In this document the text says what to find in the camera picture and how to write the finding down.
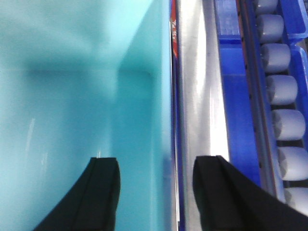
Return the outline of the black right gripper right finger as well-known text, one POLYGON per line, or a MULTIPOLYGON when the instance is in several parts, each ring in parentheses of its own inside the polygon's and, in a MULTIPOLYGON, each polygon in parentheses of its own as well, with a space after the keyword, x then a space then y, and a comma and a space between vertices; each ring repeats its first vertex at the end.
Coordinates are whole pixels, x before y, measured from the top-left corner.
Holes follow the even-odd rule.
POLYGON ((308 218, 279 201, 222 156, 198 156, 193 192, 204 231, 306 231, 308 218))

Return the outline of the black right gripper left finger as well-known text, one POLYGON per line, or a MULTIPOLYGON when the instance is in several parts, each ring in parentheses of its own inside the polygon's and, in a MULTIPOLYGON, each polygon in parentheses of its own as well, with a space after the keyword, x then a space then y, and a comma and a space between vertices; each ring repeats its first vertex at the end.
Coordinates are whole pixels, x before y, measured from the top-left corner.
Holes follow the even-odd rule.
POLYGON ((116 158, 91 158, 68 193, 36 231, 113 231, 120 195, 116 158))

